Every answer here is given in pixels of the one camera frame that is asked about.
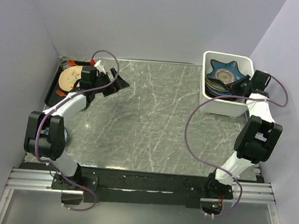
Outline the mint green flower plate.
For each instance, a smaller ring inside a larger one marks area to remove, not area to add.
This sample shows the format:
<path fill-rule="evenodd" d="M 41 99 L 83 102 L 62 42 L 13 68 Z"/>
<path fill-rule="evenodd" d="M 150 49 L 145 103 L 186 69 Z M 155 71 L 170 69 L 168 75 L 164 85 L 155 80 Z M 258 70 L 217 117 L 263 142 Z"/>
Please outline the mint green flower plate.
<path fill-rule="evenodd" d="M 229 92 L 227 89 L 225 89 L 221 84 L 206 80 L 205 81 L 206 90 L 211 92 L 213 95 L 231 95 L 231 92 Z"/>

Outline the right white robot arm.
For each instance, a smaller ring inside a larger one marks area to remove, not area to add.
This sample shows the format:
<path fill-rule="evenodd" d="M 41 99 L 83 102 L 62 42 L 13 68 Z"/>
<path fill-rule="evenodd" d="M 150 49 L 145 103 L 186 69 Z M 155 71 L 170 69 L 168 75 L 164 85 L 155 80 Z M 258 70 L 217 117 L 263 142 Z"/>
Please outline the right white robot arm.
<path fill-rule="evenodd" d="M 252 77 L 246 76 L 232 84 L 225 84 L 233 94 L 245 95 L 249 119 L 234 143 L 234 153 L 221 166 L 208 176 L 204 185 L 209 197 L 226 195 L 231 192 L 233 179 L 247 168 L 265 162 L 272 154 L 283 127 L 275 122 L 269 108 L 269 94 L 265 89 L 272 76 L 255 71 Z"/>

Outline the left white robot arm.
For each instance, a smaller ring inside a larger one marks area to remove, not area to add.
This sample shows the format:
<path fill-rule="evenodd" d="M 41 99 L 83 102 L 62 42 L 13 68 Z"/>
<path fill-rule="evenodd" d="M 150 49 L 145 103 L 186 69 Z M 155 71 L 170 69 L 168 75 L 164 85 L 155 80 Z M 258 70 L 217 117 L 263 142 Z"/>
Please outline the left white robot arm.
<path fill-rule="evenodd" d="M 72 190 L 81 186 L 83 178 L 80 165 L 65 152 L 65 122 L 88 108 L 96 94 L 106 97 L 130 86 L 115 68 L 110 71 L 113 79 L 99 66 L 80 66 L 66 97 L 42 112 L 31 112 L 28 118 L 25 152 L 33 154 L 42 163 L 53 165 L 65 176 L 63 181 Z"/>

